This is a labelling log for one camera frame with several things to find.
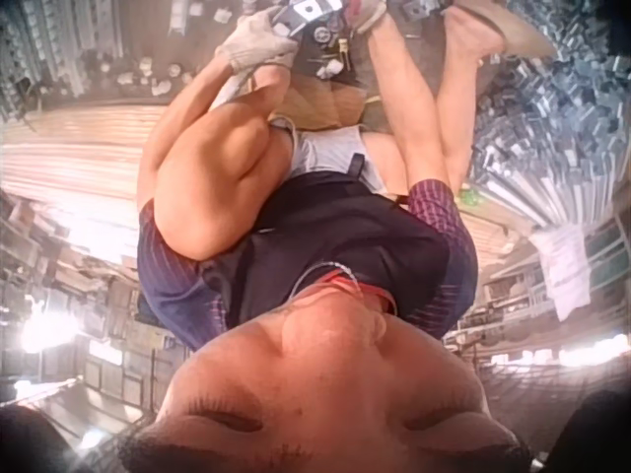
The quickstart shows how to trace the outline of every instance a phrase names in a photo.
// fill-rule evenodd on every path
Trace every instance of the sleeve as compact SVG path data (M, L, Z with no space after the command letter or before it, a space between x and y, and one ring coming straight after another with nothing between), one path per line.
M419 328L443 337L471 307L477 286L475 246L464 226L452 191L443 182L417 182L409 193L409 211L439 232L447 241L450 257L445 279L434 298L418 314Z
M156 227L153 200L140 213L138 276L151 310L192 350L226 331L221 294L206 285L199 262L169 248Z

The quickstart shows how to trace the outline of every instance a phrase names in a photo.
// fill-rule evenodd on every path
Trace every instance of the bright light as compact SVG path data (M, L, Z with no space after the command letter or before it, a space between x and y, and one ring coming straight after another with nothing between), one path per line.
M629 339L621 333L613 338L600 340L591 347L561 350L559 361L564 367L593 367L613 360L629 350Z
M111 347L107 343L90 340L89 351L90 355L92 355L93 357L100 358L117 366L122 365L122 352Z
M43 392L47 392L49 394L53 393L55 390L55 386L57 386L58 382L41 382L33 384L28 379L20 379L13 383L13 387L16 388L16 399L25 399L27 397L35 396L36 394L40 394Z
M27 353L71 342L77 332L77 319L67 313L41 313L37 305L22 331L22 346Z
M135 256L138 235L125 227L75 217L70 219L67 241L86 248L95 258L121 264L122 255Z
M631 350L629 339L624 334L616 335L613 338L600 340L591 347L578 348L576 350L561 350L559 352L560 363L564 367L593 367L613 360ZM525 350L518 360L509 361L509 355L493 355L491 365L515 365L529 367L532 365L553 365L557 363L552 355L552 350L543 349L536 352Z
M105 437L104 433L97 429L88 430L79 443L80 449L94 448Z

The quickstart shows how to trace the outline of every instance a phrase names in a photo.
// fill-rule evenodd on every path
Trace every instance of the shoe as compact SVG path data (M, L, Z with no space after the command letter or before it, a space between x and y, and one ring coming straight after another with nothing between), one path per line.
M556 48L543 33L491 0L455 0L454 6L501 34L506 41L505 54L530 58L556 56Z

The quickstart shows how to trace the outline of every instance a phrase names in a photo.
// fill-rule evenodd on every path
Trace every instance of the white shorts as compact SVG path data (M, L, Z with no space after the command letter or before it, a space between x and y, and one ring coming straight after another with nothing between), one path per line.
M353 155L359 153L366 159L360 181L372 192L386 192L384 180L366 151L359 125L330 131L298 131L291 120L284 117L274 118L270 124L292 134L294 155L288 179L317 170L346 173Z

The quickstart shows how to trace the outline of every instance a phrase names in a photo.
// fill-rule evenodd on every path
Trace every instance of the work glove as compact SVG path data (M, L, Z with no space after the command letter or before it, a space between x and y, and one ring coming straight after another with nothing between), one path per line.
M294 58L296 57L295 52L288 52L287 54L283 54L282 56L276 56L271 58L268 61L265 61L263 64L265 65L276 65L276 66L284 66L287 69L291 69L294 64Z
M281 7L271 7L239 18L237 29L215 50L215 55L225 56L235 74L264 62L271 63L277 57L285 60L289 57L293 61L298 43L276 34L271 26L271 19L280 9Z
M358 34L372 28L386 14L386 0L349 0L344 17Z

